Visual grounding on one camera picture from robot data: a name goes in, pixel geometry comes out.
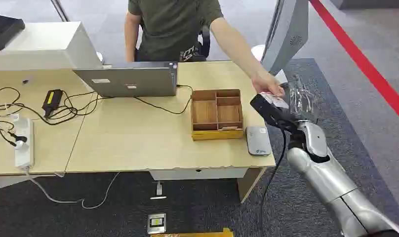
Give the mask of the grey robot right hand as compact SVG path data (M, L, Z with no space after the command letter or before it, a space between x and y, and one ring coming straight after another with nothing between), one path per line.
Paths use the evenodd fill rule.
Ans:
M277 97L268 92L256 94L250 101L252 108L270 126L289 132L295 132L302 122L316 123L320 111L318 95L310 91L302 77L293 75L281 84L284 97Z

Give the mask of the person's left hand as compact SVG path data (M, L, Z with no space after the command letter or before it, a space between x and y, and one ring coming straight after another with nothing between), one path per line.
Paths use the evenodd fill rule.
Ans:
M277 79L266 71L255 72L251 76L251 81L257 93L268 92L277 97L285 95L285 91Z

